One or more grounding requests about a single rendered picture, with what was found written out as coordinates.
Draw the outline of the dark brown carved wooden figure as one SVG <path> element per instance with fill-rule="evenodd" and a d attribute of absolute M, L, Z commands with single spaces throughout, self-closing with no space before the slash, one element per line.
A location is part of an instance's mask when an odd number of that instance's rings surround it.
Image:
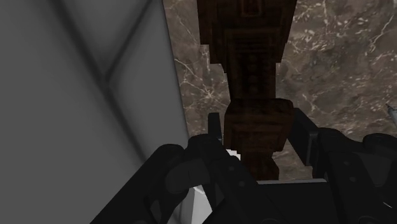
<path fill-rule="evenodd" d="M 297 1 L 197 0 L 200 42 L 228 82 L 223 144 L 259 181 L 279 178 L 272 155 L 283 150 L 293 124 L 293 103 L 276 96 L 276 67 Z"/>

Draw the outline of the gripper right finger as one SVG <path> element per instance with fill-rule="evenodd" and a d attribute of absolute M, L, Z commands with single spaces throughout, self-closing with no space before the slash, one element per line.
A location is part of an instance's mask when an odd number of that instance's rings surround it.
<path fill-rule="evenodd" d="M 296 108 L 288 141 L 313 177 L 327 180 L 340 224 L 397 224 L 397 137 L 354 141 Z"/>

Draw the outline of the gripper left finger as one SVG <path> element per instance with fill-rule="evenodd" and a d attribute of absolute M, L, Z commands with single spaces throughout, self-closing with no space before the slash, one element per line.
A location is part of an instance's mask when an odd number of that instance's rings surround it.
<path fill-rule="evenodd" d="M 258 184 L 212 132 L 160 146 L 90 224 L 168 224 L 199 185 L 212 208 L 203 224 L 258 224 Z"/>

